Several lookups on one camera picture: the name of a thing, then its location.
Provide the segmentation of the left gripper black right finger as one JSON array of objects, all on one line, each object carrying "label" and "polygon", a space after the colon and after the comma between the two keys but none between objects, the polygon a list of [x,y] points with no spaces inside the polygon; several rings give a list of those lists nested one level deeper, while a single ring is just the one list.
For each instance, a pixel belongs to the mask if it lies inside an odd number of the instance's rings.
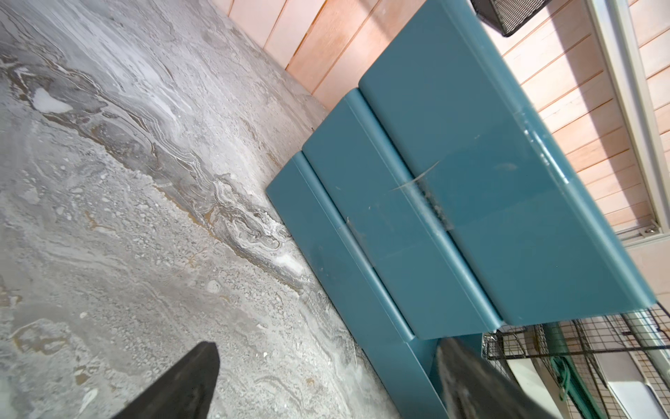
[{"label": "left gripper black right finger", "polygon": [[436,349],[441,400],[450,418],[550,418],[518,385],[456,338]]}]

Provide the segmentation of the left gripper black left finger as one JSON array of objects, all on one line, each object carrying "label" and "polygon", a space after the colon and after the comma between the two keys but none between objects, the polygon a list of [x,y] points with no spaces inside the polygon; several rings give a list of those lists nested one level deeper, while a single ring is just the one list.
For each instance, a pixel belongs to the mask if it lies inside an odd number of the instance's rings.
[{"label": "left gripper black left finger", "polygon": [[114,419],[206,418],[219,368],[216,344],[201,341]]}]

